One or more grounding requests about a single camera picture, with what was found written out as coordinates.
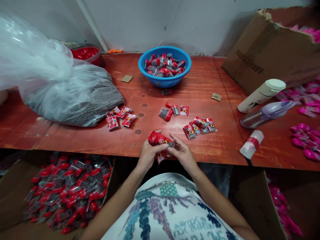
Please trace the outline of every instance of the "white wall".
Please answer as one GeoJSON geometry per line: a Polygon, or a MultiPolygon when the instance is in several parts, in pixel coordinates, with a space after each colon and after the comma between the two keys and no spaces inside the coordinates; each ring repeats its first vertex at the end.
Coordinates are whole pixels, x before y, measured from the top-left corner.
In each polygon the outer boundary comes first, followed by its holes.
{"type": "Polygon", "coordinates": [[[311,0],[82,0],[109,48],[144,52],[161,45],[225,56],[260,8],[311,0]]]}
{"type": "MultiPolygon", "coordinates": [[[[256,10],[311,0],[82,0],[108,48],[144,52],[172,45],[189,54],[225,56],[256,10]]],[[[98,39],[77,0],[0,0],[50,38],[98,39]]]]}

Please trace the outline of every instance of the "white shirt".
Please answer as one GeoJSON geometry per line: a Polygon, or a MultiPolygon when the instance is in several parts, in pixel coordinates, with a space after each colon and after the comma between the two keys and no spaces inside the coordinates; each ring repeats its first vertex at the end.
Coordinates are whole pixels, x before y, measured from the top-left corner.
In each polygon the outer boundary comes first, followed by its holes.
{"type": "Polygon", "coordinates": [[[102,240],[243,240],[196,191],[193,182],[177,173],[149,179],[102,240]]]}

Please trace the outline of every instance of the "cardboard box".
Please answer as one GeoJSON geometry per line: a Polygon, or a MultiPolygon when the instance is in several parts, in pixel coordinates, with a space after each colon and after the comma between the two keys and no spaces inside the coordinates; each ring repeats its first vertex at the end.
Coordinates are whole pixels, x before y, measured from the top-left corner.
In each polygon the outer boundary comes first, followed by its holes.
{"type": "Polygon", "coordinates": [[[259,10],[229,53],[222,68],[249,94],[271,78],[287,88],[320,75],[320,43],[292,31],[296,24],[320,29],[320,14],[311,7],[259,10]]]}
{"type": "MultiPolygon", "coordinates": [[[[319,239],[320,173],[269,169],[286,197],[290,218],[300,227],[303,237],[292,233],[292,240],[319,239]]],[[[235,167],[232,172],[233,204],[261,240],[287,240],[271,198],[264,168],[235,167]]]]}
{"type": "MultiPolygon", "coordinates": [[[[24,198],[31,190],[30,182],[39,171],[40,166],[49,159],[49,151],[26,151],[21,161],[14,164],[10,170],[0,179],[0,239],[15,240],[64,240],[78,239],[83,229],[75,230],[62,235],[52,231],[47,224],[35,224],[23,220],[23,211],[27,206],[24,198]]],[[[105,202],[117,191],[118,178],[113,180],[112,170],[109,179],[105,202]]]]}

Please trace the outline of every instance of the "bag of gray pellets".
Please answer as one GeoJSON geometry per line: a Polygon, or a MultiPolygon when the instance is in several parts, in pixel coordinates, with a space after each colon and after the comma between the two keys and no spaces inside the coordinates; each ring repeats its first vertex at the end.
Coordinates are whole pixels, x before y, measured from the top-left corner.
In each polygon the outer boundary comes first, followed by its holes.
{"type": "Polygon", "coordinates": [[[73,59],[64,44],[6,10],[0,44],[0,91],[18,86],[23,102],[49,121],[92,127],[124,103],[105,69],[73,59]]]}

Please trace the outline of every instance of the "red table surface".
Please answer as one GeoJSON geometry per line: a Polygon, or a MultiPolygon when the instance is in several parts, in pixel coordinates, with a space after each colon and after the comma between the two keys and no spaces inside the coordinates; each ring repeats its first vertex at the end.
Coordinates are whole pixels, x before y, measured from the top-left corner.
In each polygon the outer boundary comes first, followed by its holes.
{"type": "MultiPolygon", "coordinates": [[[[173,88],[174,94],[163,96],[162,89],[153,86],[139,71],[140,54],[104,55],[106,70],[138,119],[130,129],[121,127],[109,132],[106,121],[96,127],[81,128],[37,120],[38,115],[25,106],[16,90],[0,107],[0,147],[41,149],[81,153],[139,157],[142,143],[153,130],[176,134],[191,148],[197,161],[247,165],[239,153],[252,130],[244,129],[243,116],[236,109],[247,96],[239,85],[221,68],[224,58],[192,57],[190,72],[173,88]],[[121,82],[125,75],[133,76],[130,83],[121,82]],[[222,95],[221,102],[211,99],[212,93],[222,95]],[[190,106],[189,116],[172,117],[165,122],[158,116],[165,103],[190,106]],[[187,140],[182,127],[195,116],[212,118],[217,133],[187,140]]],[[[252,158],[254,166],[320,170],[320,164],[307,160],[301,149],[291,144],[289,127],[304,122],[318,127],[317,119],[309,119],[291,110],[276,121],[258,130],[265,139],[252,158]]]]}

